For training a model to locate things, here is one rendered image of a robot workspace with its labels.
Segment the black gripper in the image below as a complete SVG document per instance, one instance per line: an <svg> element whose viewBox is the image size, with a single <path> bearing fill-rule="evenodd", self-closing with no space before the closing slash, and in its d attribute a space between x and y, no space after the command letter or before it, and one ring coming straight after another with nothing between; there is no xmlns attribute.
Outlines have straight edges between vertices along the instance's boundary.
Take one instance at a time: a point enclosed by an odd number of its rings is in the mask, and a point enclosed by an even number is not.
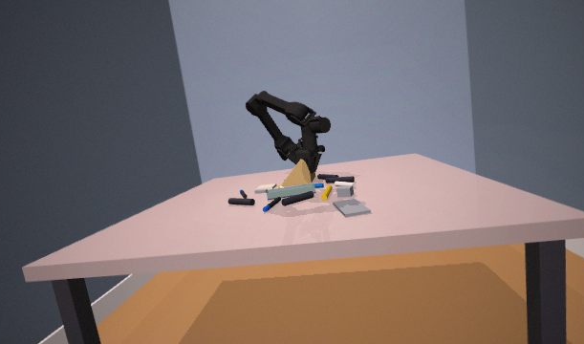
<svg viewBox="0 0 584 344"><path fill-rule="evenodd" d="M302 159L307 164L311 174L316 171L320 157L322 154L318 152L325 152L323 145L317 145L318 136L316 134L302 135L300 140L303 141L303 150L296 151L295 158Z"/></svg>

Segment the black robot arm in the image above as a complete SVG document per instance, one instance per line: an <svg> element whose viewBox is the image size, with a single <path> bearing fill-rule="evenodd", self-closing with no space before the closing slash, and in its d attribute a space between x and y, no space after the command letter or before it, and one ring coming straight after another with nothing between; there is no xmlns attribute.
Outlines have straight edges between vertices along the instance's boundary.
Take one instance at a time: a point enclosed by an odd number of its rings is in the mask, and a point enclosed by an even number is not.
<svg viewBox="0 0 584 344"><path fill-rule="evenodd" d="M298 140L298 143L295 144L290 137L284 136L268 113L267 107L286 115L292 123L301 126L302 135L327 133L331 128L328 118L315 117L316 112L305 104L287 102L268 94L266 91L262 91L258 95L254 94L246 103L246 108L252 115L259 117L274 139L274 146L284 161L289 159L298 164L301 159L296 159L295 153L303 150L303 141ZM305 116L307 117L305 118Z"/></svg>

